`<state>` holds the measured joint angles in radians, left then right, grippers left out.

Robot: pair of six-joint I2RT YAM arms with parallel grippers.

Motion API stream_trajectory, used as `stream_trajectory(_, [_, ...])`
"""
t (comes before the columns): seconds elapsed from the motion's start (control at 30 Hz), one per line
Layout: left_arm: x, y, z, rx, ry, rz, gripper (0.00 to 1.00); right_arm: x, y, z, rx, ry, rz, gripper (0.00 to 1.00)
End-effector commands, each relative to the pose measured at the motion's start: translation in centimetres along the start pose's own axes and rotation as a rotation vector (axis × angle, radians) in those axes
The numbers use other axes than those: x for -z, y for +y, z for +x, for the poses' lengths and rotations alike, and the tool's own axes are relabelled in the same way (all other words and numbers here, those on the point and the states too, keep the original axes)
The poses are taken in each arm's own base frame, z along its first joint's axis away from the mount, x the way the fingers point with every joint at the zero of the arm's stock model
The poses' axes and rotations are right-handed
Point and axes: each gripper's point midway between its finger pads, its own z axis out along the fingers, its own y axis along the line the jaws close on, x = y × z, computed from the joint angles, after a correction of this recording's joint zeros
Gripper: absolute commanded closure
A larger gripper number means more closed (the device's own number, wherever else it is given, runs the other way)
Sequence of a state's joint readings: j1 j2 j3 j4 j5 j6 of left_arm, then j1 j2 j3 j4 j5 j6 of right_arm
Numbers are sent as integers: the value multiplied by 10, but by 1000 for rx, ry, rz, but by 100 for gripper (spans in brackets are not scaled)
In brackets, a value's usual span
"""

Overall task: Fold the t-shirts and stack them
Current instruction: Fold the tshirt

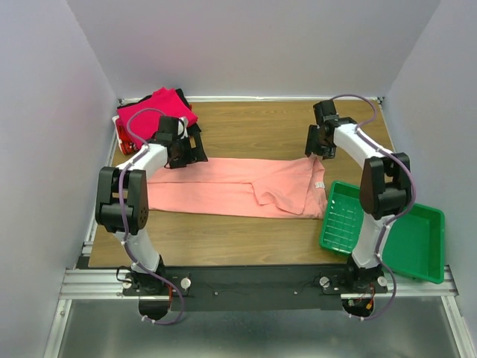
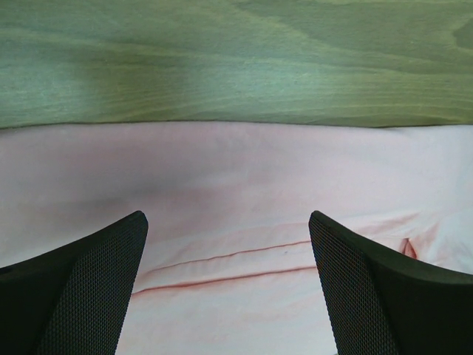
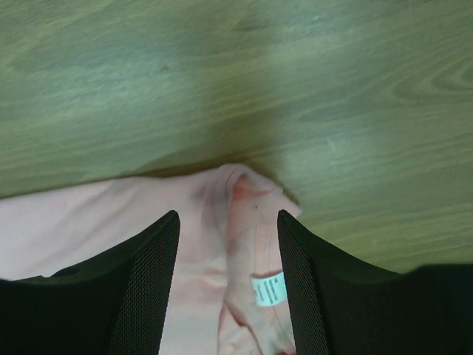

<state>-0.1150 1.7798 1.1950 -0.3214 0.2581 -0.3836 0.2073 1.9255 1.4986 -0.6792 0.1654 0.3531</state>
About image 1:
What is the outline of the salmon pink t-shirt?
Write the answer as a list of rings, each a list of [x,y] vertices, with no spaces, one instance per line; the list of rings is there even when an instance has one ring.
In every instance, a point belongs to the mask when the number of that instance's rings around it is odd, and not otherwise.
[[[148,179],[152,210],[267,219],[322,219],[325,168],[297,160],[211,158]]]

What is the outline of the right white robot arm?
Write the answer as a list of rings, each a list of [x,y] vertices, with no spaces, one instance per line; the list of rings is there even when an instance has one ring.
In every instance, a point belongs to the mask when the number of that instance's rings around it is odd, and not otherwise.
[[[410,160],[407,154],[379,145],[361,129],[361,123],[341,117],[333,99],[314,104],[313,112],[316,123],[309,126],[305,155],[331,160],[340,148],[361,168],[359,202],[364,218],[342,276],[348,290],[360,292],[383,275],[382,252],[391,228],[415,202]]]

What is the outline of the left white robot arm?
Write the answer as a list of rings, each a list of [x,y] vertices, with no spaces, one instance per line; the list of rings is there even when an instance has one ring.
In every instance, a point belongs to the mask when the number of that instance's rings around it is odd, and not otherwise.
[[[153,248],[146,224],[149,216],[148,180],[159,169],[181,169],[208,160],[200,138],[201,129],[185,117],[161,115],[157,128],[146,137],[132,129],[132,116],[125,129],[141,144],[139,151],[118,166],[105,166],[98,174],[95,220],[120,241],[129,256],[130,269],[150,295],[167,285],[161,255]]]

